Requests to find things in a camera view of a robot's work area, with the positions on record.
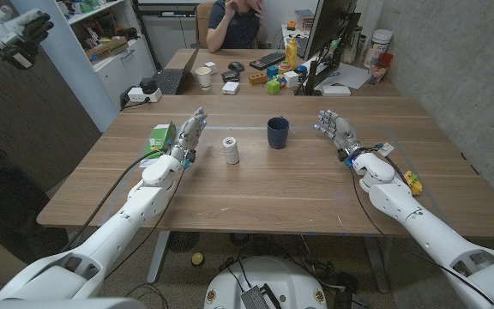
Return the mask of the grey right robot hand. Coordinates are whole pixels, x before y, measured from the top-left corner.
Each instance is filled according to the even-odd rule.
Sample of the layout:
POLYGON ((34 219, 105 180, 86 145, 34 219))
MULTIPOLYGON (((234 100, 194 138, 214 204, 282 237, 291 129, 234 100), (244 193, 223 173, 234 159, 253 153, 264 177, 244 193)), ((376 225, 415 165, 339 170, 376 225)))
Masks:
POLYGON ((354 161, 364 152, 355 129, 339 113, 320 111, 318 121, 314 127, 332 140, 340 161, 354 161))

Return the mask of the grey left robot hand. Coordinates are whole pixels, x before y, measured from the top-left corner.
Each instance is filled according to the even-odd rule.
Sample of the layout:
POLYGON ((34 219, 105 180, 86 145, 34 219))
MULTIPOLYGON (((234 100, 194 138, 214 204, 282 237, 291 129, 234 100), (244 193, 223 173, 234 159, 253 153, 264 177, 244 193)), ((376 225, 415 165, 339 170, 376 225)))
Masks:
POLYGON ((195 150, 207 121, 207 114, 199 107, 176 131, 169 155, 183 161, 195 150))

